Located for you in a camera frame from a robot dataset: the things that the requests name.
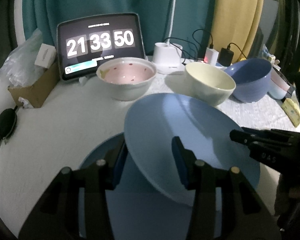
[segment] white charger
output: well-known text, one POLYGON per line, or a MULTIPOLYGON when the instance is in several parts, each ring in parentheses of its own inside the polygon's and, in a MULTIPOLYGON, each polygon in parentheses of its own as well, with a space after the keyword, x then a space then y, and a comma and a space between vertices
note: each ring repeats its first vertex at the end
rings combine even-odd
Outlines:
POLYGON ((204 61, 211 66, 216 66, 219 57, 219 52, 215 49, 207 48, 204 61))

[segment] pink bowl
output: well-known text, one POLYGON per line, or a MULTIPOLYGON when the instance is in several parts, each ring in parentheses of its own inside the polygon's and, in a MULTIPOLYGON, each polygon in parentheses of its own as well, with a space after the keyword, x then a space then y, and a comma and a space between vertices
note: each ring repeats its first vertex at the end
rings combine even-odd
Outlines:
POLYGON ((110 96, 120 101, 132 101, 144 95, 156 73, 152 62, 133 57, 109 60, 97 70, 110 96))
POLYGON ((121 63, 104 73, 104 80, 114 84, 136 84, 154 76, 152 69, 140 63, 121 63))
POLYGON ((271 69, 271 80, 281 89, 284 91, 288 91, 290 88, 290 85, 288 84, 288 80, 286 77, 278 70, 276 70, 274 67, 271 69))

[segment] teal curtain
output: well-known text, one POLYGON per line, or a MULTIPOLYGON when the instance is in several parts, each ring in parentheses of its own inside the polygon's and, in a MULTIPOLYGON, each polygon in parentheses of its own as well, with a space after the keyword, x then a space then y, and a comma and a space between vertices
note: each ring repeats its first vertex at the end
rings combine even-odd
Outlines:
MULTIPOLYGON (((154 44, 168 35, 172 0, 23 0, 25 37, 39 28, 44 42, 56 44, 56 28, 61 22, 97 14, 135 12, 139 14, 141 31, 147 55, 154 44)), ((192 32, 198 28, 211 30, 215 0, 177 0, 173 37, 192 41, 192 32)), ((198 33, 196 38, 206 47, 209 35, 198 33)), ((184 49, 189 45, 178 41, 184 49)))

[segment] cardboard box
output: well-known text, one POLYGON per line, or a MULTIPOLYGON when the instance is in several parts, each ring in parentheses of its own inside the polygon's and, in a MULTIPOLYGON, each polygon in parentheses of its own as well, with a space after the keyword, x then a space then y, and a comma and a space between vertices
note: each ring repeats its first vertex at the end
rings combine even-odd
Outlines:
POLYGON ((22 97, 27 99, 34 108, 40 108, 59 80, 58 62, 55 62, 32 86, 8 87, 8 90, 17 106, 23 105, 18 101, 19 97, 22 97))

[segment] black round object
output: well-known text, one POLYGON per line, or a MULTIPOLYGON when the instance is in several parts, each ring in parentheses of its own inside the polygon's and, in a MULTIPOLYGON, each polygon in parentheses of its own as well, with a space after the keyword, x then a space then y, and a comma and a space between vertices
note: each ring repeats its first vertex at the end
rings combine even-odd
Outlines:
POLYGON ((17 114, 12 109, 6 109, 0 114, 0 139, 8 138, 16 127, 17 114))

